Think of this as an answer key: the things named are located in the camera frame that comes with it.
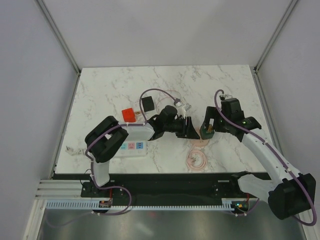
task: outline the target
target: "gray floor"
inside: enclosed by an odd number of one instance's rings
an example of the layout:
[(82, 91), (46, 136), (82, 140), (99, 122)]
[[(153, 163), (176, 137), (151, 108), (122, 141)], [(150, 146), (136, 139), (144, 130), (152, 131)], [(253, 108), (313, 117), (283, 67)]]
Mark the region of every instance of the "gray floor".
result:
[[(46, 210), (52, 224), (86, 211)], [(266, 203), (246, 217), (216, 211), (131, 211), (119, 216), (89, 215), (65, 227), (42, 223), (40, 240), (305, 240), (294, 219), (278, 220)]]

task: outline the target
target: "white marble table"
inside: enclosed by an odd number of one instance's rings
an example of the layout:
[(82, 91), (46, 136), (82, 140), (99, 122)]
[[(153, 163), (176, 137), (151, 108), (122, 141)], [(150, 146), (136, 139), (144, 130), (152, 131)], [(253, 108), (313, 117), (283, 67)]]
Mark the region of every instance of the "white marble table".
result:
[[(83, 174), (90, 161), (84, 156), (85, 136), (105, 117), (113, 115), (123, 121), (121, 110), (139, 110), (140, 94), (149, 88), (175, 90), (174, 97), (192, 105), (188, 115), (195, 128), (202, 124), (206, 107), (214, 106), (214, 94), (223, 89), (226, 94), (238, 98), (246, 117), (253, 116), (270, 133), (248, 65), (219, 66), (150, 66), (84, 68), (81, 73), (72, 105), (66, 132), (59, 153), (56, 174)], [(150, 91), (154, 103), (165, 97), (163, 93)], [(160, 102), (162, 109), (172, 104), (167, 98)], [(147, 117), (156, 114), (147, 113)], [(138, 158), (113, 158), (110, 173), (187, 173), (186, 157), (191, 143), (166, 132), (155, 141), (149, 141), (148, 153)], [(208, 159), (203, 172), (264, 172), (256, 157), (236, 137), (227, 133), (215, 133), (202, 149)]]

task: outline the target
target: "purple cable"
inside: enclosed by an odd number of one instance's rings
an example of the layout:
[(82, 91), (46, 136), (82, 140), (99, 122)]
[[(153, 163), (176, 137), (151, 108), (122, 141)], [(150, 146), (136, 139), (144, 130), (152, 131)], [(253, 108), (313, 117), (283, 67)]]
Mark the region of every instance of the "purple cable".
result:
[(112, 132), (113, 130), (117, 129), (117, 128), (120, 128), (120, 127), (127, 127), (127, 126), (144, 126), (145, 124), (144, 123), (128, 123), (128, 124), (119, 124), (119, 125), (116, 125), (110, 129), (108, 129), (107, 131), (105, 131), (103, 134), (101, 134), (96, 140), (94, 140), (89, 146), (88, 148), (85, 150), (84, 154), (91, 160), (91, 164), (90, 164), (90, 167), (91, 167), (91, 174), (92, 174), (92, 181), (95, 185), (95, 187), (97, 189), (100, 189), (100, 190), (108, 190), (108, 189), (122, 189), (122, 190), (125, 190), (128, 195), (129, 195), (129, 203), (127, 205), (127, 207), (121, 211), (118, 211), (118, 212), (114, 212), (114, 213), (100, 213), (100, 215), (105, 215), (105, 216), (114, 216), (114, 215), (121, 215), (123, 213), (125, 213), (128, 208), (131, 206), (131, 202), (132, 202), (132, 196), (131, 196), (131, 193), (129, 192), (128, 189), (126, 189), (125, 187), (123, 186), (108, 186), (108, 187), (100, 187), (98, 186), (97, 182), (96, 182), (96, 178), (95, 178), (95, 174), (94, 174), (94, 159), (93, 157), (91, 157), (88, 152), (89, 150), (100, 140), (102, 139), (105, 135), (107, 135), (108, 133)]
[(78, 221), (80, 218), (82, 218), (82, 217), (84, 217), (84, 216), (87, 216), (87, 215), (90, 215), (90, 214), (92, 214), (91, 211), (90, 211), (90, 212), (85, 212), (85, 213), (77, 216), (76, 218), (74, 218), (74, 219), (72, 219), (72, 220), (70, 220), (70, 221), (67, 221), (67, 222), (65, 222), (65, 223), (63, 223), (63, 224), (59, 224), (59, 225), (53, 225), (52, 223), (50, 223), (49, 220), (48, 220), (48, 214), (45, 215), (44, 219), (45, 219), (46, 224), (48, 224), (48, 226), (49, 226), (50, 228), (58, 229), (58, 228), (62, 228), (62, 227), (64, 227), (64, 226), (66, 226), (66, 225), (68, 225), (68, 224), (72, 224), (72, 223)]
[(141, 113), (142, 113), (142, 116), (143, 116), (145, 122), (147, 122), (147, 117), (146, 117), (146, 115), (145, 115), (145, 112), (144, 112), (143, 109), (142, 109), (142, 97), (143, 97), (143, 95), (144, 95), (145, 93), (147, 93), (147, 92), (149, 92), (149, 91), (153, 91), (153, 90), (163, 92), (163, 93), (167, 94), (170, 98), (172, 98), (174, 101), (176, 101), (176, 99), (175, 99), (170, 93), (168, 93), (167, 91), (162, 90), (162, 89), (160, 89), (160, 88), (150, 88), (150, 89), (145, 90), (145, 91), (141, 94), (140, 99), (139, 99), (140, 111), (141, 111)]
[[(128, 189), (126, 189), (125, 187), (123, 186), (108, 186), (108, 187), (100, 187), (98, 186), (97, 182), (96, 182), (96, 178), (95, 178), (95, 175), (94, 175), (94, 159), (88, 154), (89, 150), (100, 140), (102, 139), (105, 135), (107, 135), (108, 133), (112, 132), (113, 130), (117, 129), (117, 128), (120, 128), (120, 127), (127, 127), (127, 126), (144, 126), (145, 124), (144, 123), (128, 123), (128, 124), (119, 124), (119, 125), (116, 125), (110, 129), (108, 129), (107, 131), (105, 131), (103, 134), (101, 134), (96, 140), (94, 140), (89, 146), (88, 148), (85, 150), (84, 154), (91, 160), (91, 164), (90, 164), (90, 169), (91, 169), (91, 174), (92, 174), (92, 180), (93, 180), (93, 183), (95, 185), (95, 187), (97, 189), (100, 189), (100, 190), (108, 190), (108, 189), (122, 189), (122, 190), (125, 190), (128, 195), (129, 195), (129, 203), (127, 205), (127, 207), (121, 211), (118, 211), (118, 212), (113, 212), (113, 213), (98, 213), (99, 215), (104, 215), (104, 216), (114, 216), (114, 215), (121, 215), (121, 214), (124, 214), (128, 208), (131, 206), (131, 202), (132, 202), (132, 196), (131, 196), (131, 193), (129, 192)], [(84, 217), (84, 216), (87, 216), (89, 214), (92, 214), (92, 211), (90, 212), (86, 212), (86, 213), (83, 213), (81, 214), (80, 216), (70, 220), (70, 221), (67, 221), (63, 224), (60, 224), (60, 225), (53, 225), (51, 224), (49, 221), (48, 221), (48, 217), (47, 215), (45, 216), (45, 222), (46, 224), (48, 224), (49, 227), (51, 228), (54, 228), (54, 229), (57, 229), (57, 228), (61, 228), (61, 227), (64, 227), (68, 224), (71, 224), (71, 223), (74, 223), (76, 221), (78, 221), (80, 218)]]
[[(233, 123), (232, 121), (230, 121), (225, 115), (223, 115), (223, 113), (221, 112), (220, 108), (218, 107), (218, 101), (217, 101), (217, 96), (218, 96), (218, 93), (219, 92), (222, 92), (222, 94), (225, 93), (225, 91), (223, 91), (222, 89), (219, 89), (218, 91), (215, 92), (214, 94), (214, 104), (215, 104), (215, 107), (218, 111), (218, 113), (221, 115), (221, 117), (230, 125), (248, 133), (248, 134), (251, 134), (253, 136), (255, 136), (257, 139), (259, 139), (262, 143), (265, 143), (266, 141), (260, 137), (258, 134), (250, 131), (250, 130), (247, 130), (245, 129), (244, 127), (241, 127), (235, 123)], [(275, 149), (269, 144), (269, 143), (265, 143), (265, 145), (270, 149), (270, 151), (276, 156), (276, 158), (280, 161), (280, 163), (283, 165), (283, 167), (288, 170), (289, 167), (288, 165), (283, 161), (282, 157), (279, 156), (279, 154), (275, 151)], [(303, 224), (303, 225), (306, 225), (306, 226), (314, 226), (316, 223), (317, 223), (317, 213), (316, 213), (316, 208), (314, 206), (314, 203), (310, 197), (310, 195), (308, 194), (306, 188), (303, 186), (303, 184), (299, 181), (299, 179), (291, 172), (291, 171), (288, 171), (288, 173), (291, 175), (291, 177), (295, 180), (295, 182), (299, 185), (299, 187), (301, 188), (302, 192), (304, 193), (308, 203), (310, 204), (310, 207), (311, 207), (311, 211), (312, 211), (312, 216), (313, 216), (313, 220), (312, 222), (308, 223), (308, 222), (304, 222), (302, 220), (300, 220), (299, 218), (297, 218), (296, 216), (293, 216), (293, 218), (295, 218), (299, 223)]]

